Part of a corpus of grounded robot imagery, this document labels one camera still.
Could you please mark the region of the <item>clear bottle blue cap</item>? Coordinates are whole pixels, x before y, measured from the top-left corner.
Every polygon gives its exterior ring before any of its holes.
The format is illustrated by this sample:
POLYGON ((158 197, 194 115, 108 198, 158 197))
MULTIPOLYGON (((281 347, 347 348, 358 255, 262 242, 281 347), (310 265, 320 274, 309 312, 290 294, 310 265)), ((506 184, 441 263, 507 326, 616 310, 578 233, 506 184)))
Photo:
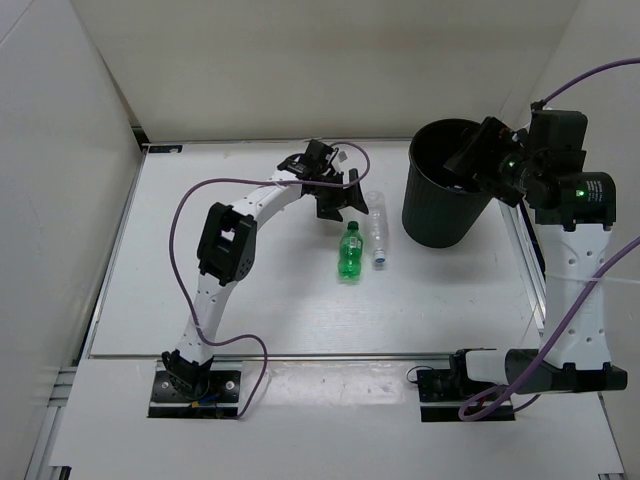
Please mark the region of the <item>clear bottle blue cap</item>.
POLYGON ((376 268, 386 265, 388 250, 388 221, 385 196, 379 191, 365 194, 369 213, 367 215, 368 249, 376 268))

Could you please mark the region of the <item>green plastic bottle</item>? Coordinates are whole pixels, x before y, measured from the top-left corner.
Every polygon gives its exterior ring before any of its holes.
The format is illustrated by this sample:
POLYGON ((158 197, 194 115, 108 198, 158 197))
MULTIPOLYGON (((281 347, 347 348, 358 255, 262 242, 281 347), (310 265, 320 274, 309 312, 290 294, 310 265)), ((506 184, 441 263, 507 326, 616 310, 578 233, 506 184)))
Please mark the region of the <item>green plastic bottle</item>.
POLYGON ((356 280, 362 268, 363 238, 357 221, 349 221, 339 243, 338 275, 356 280))

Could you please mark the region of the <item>short bottle blue label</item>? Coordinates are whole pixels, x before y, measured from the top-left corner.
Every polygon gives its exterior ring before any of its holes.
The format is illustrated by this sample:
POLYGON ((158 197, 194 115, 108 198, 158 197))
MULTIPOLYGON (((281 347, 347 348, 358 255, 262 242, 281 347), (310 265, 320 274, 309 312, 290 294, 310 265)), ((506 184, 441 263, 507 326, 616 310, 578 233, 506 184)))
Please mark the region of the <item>short bottle blue label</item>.
POLYGON ((461 185, 449 186, 448 190, 457 194, 467 194, 467 190, 461 185))

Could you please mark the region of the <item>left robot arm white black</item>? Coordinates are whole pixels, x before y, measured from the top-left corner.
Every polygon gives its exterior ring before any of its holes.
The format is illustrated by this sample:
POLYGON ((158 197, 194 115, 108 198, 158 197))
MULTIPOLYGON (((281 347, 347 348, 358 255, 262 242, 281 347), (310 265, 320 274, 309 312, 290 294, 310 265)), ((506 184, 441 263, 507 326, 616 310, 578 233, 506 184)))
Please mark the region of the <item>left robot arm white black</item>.
POLYGON ((304 196, 315 199, 320 219, 340 222, 345 208, 367 212, 360 183, 369 171, 343 171, 344 146, 310 140, 304 152, 286 157, 268 179, 250 181, 250 193, 209 208, 196 249, 196 292, 178 284, 188 323, 174 349, 162 355, 171 384, 186 399, 200 400, 212 389, 209 372, 220 345, 216 333, 232 291, 255 264, 260 228, 304 196))

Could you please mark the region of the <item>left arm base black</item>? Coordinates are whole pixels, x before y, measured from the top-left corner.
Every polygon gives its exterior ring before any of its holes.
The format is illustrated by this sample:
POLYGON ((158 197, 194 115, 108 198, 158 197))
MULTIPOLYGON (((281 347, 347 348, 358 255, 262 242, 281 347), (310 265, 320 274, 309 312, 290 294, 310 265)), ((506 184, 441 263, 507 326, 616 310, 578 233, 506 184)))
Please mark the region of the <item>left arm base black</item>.
POLYGON ((195 386, 181 385, 158 362, 147 409, 151 419, 235 419, 242 393, 241 363, 213 362, 195 386))

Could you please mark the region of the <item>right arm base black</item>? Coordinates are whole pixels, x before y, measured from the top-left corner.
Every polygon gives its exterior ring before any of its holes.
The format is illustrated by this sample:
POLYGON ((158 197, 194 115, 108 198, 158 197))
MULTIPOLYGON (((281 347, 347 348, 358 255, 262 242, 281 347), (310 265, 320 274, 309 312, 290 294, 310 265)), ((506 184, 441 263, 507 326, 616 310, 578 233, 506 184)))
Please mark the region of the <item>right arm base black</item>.
POLYGON ((449 368, 418 365, 406 372, 406 380, 418 390, 422 423, 460 422, 462 404, 492 384, 476 381, 459 382, 449 368))

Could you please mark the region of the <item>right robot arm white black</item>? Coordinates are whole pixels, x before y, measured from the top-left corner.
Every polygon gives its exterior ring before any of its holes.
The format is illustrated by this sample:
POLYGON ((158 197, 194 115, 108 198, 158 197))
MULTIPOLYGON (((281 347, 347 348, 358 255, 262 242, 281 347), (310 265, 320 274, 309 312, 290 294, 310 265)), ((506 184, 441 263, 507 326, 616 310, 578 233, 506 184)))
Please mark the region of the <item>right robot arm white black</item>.
POLYGON ((616 185, 584 168, 587 117, 578 111, 535 110, 516 132, 486 118, 447 170, 514 207, 534 213, 545 260, 544 329, 536 349, 460 350, 449 387, 460 399, 485 384, 518 394, 620 391, 628 374, 612 363, 598 278, 616 221, 616 185))

